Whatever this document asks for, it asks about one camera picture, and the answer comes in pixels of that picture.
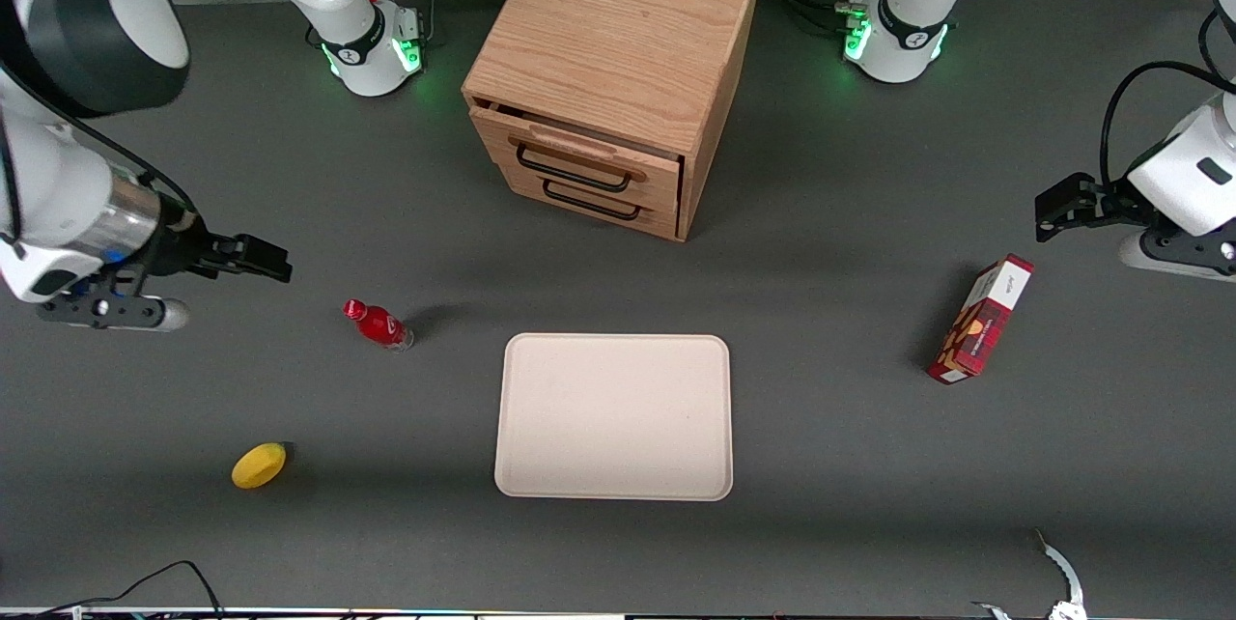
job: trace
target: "red box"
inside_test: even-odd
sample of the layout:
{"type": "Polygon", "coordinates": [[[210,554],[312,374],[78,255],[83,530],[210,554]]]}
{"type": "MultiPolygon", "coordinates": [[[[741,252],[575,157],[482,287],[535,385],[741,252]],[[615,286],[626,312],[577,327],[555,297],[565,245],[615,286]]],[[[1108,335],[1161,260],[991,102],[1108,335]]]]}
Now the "red box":
{"type": "Polygon", "coordinates": [[[927,368],[932,379],[952,385],[983,373],[1033,272],[1033,264],[1007,254],[980,273],[944,338],[944,347],[927,368]]]}

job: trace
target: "plastic tray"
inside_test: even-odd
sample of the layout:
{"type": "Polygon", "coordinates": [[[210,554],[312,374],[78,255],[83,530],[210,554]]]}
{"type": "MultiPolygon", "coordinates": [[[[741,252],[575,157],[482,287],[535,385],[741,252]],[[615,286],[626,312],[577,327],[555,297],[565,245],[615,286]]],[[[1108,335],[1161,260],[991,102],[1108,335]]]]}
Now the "plastic tray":
{"type": "Polygon", "coordinates": [[[713,335],[515,335],[493,479],[510,496],[717,501],[729,425],[713,335]]]}

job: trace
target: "lemon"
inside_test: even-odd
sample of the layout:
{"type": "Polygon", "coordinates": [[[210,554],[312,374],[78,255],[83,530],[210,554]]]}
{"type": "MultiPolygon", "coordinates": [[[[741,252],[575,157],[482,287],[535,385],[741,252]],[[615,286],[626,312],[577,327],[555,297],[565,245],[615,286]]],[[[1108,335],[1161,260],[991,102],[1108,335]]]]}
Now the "lemon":
{"type": "Polygon", "coordinates": [[[288,461],[282,443],[256,445],[232,467],[232,483],[240,489],[261,488],[274,479],[288,461]]]}

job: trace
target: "wooden drawer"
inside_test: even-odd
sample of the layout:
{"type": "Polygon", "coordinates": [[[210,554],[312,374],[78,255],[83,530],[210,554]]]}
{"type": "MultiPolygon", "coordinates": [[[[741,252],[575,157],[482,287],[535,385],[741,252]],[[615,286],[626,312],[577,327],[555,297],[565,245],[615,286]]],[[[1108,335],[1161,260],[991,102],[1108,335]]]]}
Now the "wooden drawer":
{"type": "Polygon", "coordinates": [[[599,194],[576,188],[575,184],[562,184],[560,180],[548,179],[538,172],[527,170],[519,165],[499,168],[502,168],[503,179],[507,179],[510,189],[522,196],[595,216],[595,219],[608,221],[608,224],[618,224],[622,227],[653,233],[655,237],[681,241],[677,237],[679,219],[674,210],[648,210],[645,206],[632,205],[629,201],[599,196],[599,194]]]}
{"type": "Polygon", "coordinates": [[[625,203],[618,211],[627,214],[632,206],[671,219],[677,214],[677,159],[476,105],[470,117],[489,158],[503,172],[522,170],[530,180],[548,180],[551,193],[583,193],[608,203],[625,203]]]}

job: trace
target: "wooden cabinet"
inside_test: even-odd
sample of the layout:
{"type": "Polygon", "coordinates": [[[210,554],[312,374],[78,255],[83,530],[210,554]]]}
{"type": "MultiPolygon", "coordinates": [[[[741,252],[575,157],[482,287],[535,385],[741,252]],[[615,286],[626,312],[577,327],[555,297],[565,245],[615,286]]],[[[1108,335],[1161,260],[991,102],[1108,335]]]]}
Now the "wooden cabinet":
{"type": "Polygon", "coordinates": [[[507,0],[464,80],[525,198],[685,241],[755,0],[507,0]]]}

